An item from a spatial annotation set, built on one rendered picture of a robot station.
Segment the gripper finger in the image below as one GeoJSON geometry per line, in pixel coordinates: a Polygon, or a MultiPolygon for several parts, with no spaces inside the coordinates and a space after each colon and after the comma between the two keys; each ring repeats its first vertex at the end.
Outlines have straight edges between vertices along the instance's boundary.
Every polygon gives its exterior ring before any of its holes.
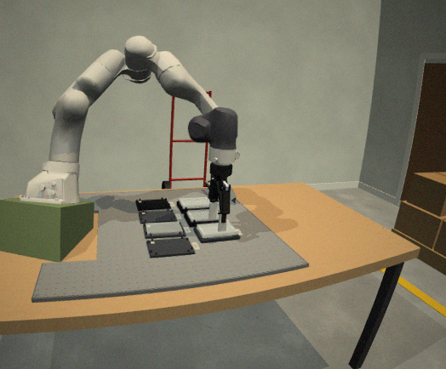
{"type": "Polygon", "coordinates": [[[219,194],[220,212],[218,231],[226,231],[227,214],[230,214],[231,185],[223,181],[222,191],[219,189],[219,181],[215,181],[217,194],[219,194]]]}
{"type": "Polygon", "coordinates": [[[217,201],[218,196],[217,189],[215,188],[215,181],[214,175],[210,175],[210,187],[209,187],[209,219],[216,219],[216,213],[217,213],[217,201]]]}

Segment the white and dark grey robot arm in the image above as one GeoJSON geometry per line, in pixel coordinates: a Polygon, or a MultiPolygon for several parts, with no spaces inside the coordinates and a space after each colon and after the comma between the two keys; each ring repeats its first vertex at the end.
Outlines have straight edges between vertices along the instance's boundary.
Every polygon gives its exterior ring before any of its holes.
{"type": "Polygon", "coordinates": [[[168,51],[158,52],[157,46],[142,36],[127,40],[124,53],[110,49],[102,54],[54,103],[49,160],[18,200],[80,202],[79,154],[88,109],[120,75],[141,84],[153,72],[167,94],[188,100],[201,111],[202,115],[190,120],[188,133],[197,143],[209,142],[209,161],[226,166],[240,157],[236,150],[237,113],[218,107],[177,58],[168,51]]]}

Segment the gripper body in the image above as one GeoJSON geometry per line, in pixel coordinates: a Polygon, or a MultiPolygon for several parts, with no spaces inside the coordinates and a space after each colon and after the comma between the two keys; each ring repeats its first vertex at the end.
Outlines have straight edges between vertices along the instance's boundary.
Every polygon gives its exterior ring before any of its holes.
{"type": "Polygon", "coordinates": [[[226,166],[215,165],[210,163],[210,174],[214,175],[214,179],[219,181],[219,189],[222,190],[223,181],[227,183],[227,177],[232,175],[232,164],[226,166]]]}

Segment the beige button panel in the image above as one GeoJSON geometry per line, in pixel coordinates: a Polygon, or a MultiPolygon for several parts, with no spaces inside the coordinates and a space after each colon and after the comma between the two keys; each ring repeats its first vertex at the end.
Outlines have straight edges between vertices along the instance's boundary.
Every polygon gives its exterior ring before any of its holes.
{"type": "MultiPolygon", "coordinates": [[[[210,178],[204,181],[205,184],[208,186],[208,188],[210,187],[210,178]]],[[[207,194],[209,194],[209,189],[208,190],[204,190],[207,194]]],[[[230,205],[236,205],[236,195],[231,187],[231,191],[230,191],[230,205]]],[[[217,205],[219,206],[219,201],[217,201],[217,205]]]]}

